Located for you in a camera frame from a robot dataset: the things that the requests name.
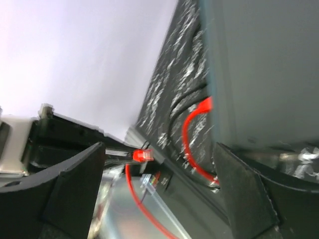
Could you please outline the grey network switch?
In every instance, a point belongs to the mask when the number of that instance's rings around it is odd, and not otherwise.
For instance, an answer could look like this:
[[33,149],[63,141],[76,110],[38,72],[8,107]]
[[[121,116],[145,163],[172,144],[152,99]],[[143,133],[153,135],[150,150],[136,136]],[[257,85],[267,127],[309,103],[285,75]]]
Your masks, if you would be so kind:
[[319,144],[319,3],[201,0],[213,140],[242,149]]

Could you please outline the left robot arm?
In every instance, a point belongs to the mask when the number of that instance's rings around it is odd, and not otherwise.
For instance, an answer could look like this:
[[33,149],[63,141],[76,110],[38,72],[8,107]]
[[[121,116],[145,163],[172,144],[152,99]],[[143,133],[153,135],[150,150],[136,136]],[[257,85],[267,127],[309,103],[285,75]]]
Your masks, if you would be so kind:
[[106,152],[126,156],[134,147],[97,126],[57,114],[43,104],[39,115],[0,117],[0,178],[18,180],[58,164],[101,142]]

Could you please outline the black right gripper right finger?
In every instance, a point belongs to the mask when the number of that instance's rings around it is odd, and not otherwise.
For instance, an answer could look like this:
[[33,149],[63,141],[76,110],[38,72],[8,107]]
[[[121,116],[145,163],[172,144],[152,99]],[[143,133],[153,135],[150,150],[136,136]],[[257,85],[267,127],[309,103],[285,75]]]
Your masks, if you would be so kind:
[[217,143],[214,161],[236,239],[317,239],[319,185],[278,172]]

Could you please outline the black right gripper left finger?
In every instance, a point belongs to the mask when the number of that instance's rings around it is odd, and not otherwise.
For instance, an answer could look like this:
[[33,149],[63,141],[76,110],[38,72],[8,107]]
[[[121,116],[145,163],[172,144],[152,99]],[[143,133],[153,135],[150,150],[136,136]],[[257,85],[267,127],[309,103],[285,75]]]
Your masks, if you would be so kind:
[[104,167],[96,143],[77,155],[0,189],[2,239],[85,239]]

